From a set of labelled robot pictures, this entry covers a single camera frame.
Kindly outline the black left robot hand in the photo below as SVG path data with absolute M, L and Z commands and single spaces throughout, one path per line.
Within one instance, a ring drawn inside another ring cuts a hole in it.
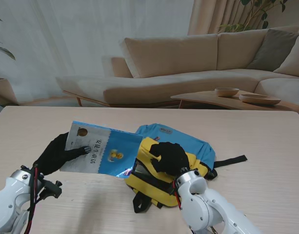
M 60 134 L 52 140 L 40 157 L 33 163 L 33 166 L 37 167 L 39 173 L 42 173 L 44 176 L 52 174 L 59 170 L 66 162 L 91 152 L 89 146 L 68 151 L 65 150 L 68 134 L 68 132 Z

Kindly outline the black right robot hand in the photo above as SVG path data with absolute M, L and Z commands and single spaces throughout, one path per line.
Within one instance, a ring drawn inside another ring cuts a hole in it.
M 153 144 L 149 151 L 155 158 L 151 163 L 157 172 L 180 176 L 190 170 L 188 156 L 177 143 L 160 142 Z

